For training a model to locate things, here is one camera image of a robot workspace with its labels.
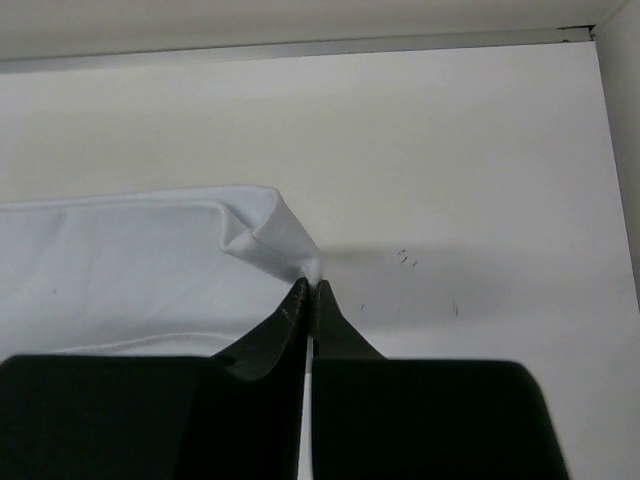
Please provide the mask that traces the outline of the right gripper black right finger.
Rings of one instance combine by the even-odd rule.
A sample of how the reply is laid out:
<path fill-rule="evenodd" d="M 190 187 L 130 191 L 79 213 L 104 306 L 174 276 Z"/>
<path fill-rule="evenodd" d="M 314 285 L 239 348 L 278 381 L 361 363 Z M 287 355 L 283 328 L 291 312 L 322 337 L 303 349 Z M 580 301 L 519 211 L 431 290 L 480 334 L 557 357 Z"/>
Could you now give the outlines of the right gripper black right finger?
<path fill-rule="evenodd" d="M 501 360 L 388 359 L 318 284 L 312 324 L 316 479 L 565 479 L 541 388 Z"/>

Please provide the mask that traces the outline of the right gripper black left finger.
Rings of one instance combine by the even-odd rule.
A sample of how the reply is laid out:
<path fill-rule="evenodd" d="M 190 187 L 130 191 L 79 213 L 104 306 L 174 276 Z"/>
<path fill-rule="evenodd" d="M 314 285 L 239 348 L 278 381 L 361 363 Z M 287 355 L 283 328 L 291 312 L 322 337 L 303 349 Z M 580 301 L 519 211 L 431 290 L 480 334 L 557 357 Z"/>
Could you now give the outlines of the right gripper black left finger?
<path fill-rule="evenodd" d="M 5 479 L 293 479 L 307 283 L 208 357 L 17 355 L 1 365 Z"/>

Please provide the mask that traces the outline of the white skirt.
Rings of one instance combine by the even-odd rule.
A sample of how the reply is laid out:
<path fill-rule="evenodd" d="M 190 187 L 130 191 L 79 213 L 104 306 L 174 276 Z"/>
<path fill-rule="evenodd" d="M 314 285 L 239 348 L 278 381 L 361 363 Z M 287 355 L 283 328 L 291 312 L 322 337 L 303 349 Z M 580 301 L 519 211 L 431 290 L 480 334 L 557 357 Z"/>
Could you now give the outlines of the white skirt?
<path fill-rule="evenodd" d="M 195 356 L 268 318 L 321 254 L 280 193 L 197 188 L 5 204 L 1 365 L 17 355 Z"/>

